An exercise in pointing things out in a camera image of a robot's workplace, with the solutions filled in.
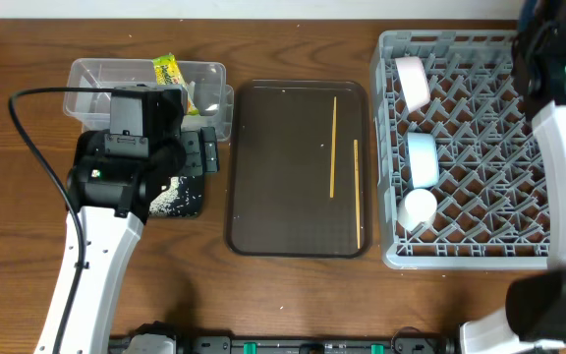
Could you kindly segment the light blue bowl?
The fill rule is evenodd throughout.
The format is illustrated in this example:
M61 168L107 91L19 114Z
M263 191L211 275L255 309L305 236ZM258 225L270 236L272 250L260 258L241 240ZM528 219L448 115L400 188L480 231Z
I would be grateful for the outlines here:
M406 136L407 164L413 189L431 188L439 180L435 139L430 134L410 132Z

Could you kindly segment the green yellow snack wrapper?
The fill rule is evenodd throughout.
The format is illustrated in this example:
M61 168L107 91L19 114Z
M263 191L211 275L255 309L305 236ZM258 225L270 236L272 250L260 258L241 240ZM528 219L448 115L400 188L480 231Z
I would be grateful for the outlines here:
M199 115L199 110L194 102L195 82L187 82L179 67L178 61L172 53L154 58L152 60L156 82L159 85L180 85L187 91L188 115Z

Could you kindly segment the pink white bowl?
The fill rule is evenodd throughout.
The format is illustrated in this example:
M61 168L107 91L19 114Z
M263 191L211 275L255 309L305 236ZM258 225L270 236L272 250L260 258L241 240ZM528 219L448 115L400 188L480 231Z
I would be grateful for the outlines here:
M430 90L425 67L419 57L395 59L397 74L409 112L414 112L430 102Z

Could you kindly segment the pile of rice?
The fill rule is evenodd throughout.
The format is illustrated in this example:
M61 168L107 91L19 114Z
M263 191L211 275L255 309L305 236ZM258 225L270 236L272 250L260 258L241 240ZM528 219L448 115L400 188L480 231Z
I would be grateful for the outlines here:
M172 177L150 204L150 217L198 217L203 206L204 177Z

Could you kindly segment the white tissue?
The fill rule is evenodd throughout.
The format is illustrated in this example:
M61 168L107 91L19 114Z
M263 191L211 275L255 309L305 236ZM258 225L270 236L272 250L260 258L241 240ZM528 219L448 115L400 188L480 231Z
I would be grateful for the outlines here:
M201 116L212 116L219 111L220 92L220 85L194 81L188 83L190 100Z

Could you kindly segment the white cup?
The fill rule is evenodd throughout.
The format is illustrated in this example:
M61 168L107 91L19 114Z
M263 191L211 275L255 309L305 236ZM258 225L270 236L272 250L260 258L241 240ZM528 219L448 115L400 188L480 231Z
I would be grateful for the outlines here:
M406 194L397 207L397 221L406 230L413 231L421 224L431 224L437 211L437 200L426 189L415 189Z

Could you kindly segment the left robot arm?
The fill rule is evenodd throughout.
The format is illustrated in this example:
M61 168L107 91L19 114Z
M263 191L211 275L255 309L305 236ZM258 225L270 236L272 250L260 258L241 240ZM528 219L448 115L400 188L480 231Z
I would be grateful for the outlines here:
M152 202L218 170L213 128L182 128L179 85L107 90L109 120L78 138L66 181L66 249L38 353L105 353L128 262Z

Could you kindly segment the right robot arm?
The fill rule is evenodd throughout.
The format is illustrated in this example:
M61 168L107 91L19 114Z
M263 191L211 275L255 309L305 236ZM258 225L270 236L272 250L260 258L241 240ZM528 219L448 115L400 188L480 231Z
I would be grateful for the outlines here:
M514 281L501 309L462 324L459 353L566 348L566 0L526 2L511 54L514 86L524 99L545 169L547 270Z

